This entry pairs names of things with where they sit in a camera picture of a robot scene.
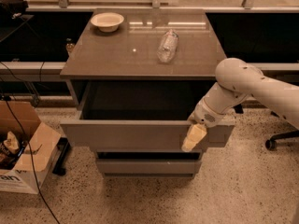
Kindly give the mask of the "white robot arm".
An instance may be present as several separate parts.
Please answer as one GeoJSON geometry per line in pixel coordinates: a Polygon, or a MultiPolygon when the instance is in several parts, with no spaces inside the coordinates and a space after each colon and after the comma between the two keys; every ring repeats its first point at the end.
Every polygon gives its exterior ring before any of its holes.
{"type": "Polygon", "coordinates": [[[267,77],[255,66],[237,58],[222,60],[215,70],[216,82],[188,117],[192,123],[181,149],[192,151],[226,112],[249,97],[299,129],[299,87],[267,77]]]}

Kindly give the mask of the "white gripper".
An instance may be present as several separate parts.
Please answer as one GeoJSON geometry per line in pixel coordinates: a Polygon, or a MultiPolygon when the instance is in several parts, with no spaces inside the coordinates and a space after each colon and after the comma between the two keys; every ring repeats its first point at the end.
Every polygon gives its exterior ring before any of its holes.
{"type": "Polygon", "coordinates": [[[184,152],[191,152],[205,138],[206,126],[214,127],[224,118],[225,109],[226,107],[221,102],[202,98],[188,117],[188,120],[199,124],[193,124],[189,128],[181,149],[184,152]]]}

